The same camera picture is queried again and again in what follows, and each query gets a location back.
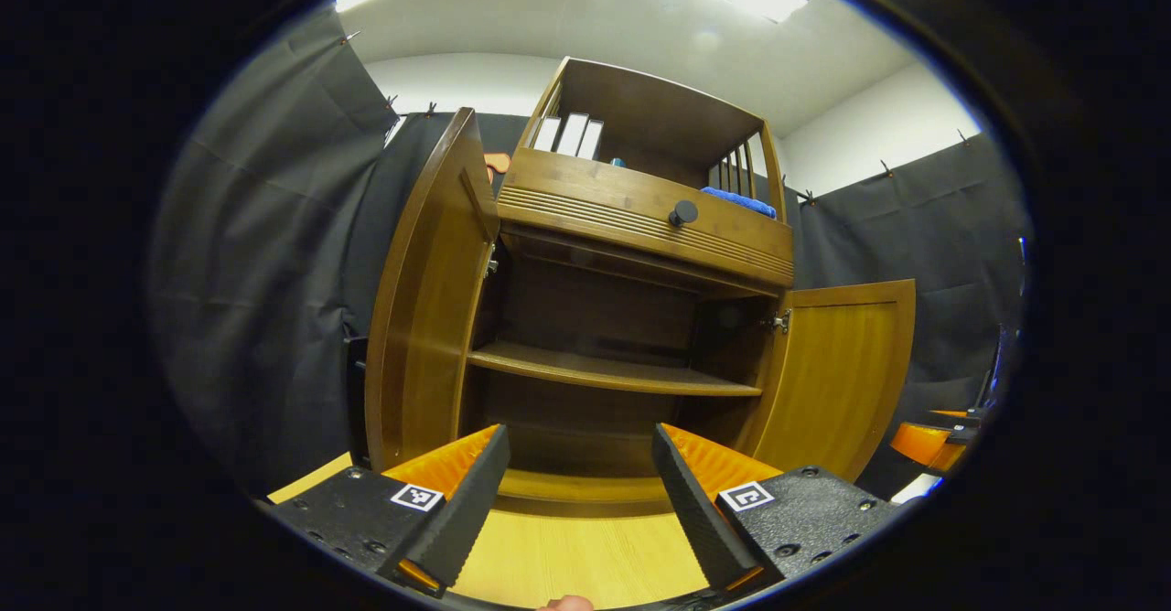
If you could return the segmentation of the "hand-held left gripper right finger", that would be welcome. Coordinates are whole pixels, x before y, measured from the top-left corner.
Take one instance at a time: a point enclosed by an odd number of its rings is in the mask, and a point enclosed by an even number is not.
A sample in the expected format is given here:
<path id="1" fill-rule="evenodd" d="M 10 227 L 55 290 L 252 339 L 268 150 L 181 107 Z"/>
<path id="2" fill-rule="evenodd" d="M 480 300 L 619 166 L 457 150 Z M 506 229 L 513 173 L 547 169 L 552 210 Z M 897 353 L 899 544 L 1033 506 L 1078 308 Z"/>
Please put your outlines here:
<path id="1" fill-rule="evenodd" d="M 657 423 L 652 462 L 708 585 L 756 593 L 829 567 L 902 515 L 823 466 L 779 471 Z"/>

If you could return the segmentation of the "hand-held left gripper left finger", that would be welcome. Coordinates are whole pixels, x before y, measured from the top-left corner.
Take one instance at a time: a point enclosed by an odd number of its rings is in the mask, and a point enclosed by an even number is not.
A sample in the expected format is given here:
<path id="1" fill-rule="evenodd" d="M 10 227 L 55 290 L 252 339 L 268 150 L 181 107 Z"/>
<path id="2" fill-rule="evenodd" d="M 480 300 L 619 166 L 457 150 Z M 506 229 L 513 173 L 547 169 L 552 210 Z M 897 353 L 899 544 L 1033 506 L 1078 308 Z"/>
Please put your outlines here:
<path id="1" fill-rule="evenodd" d="M 269 507 L 356 569 L 418 593 L 456 585 L 509 468 L 504 424 L 375 472 L 348 466 Z"/>

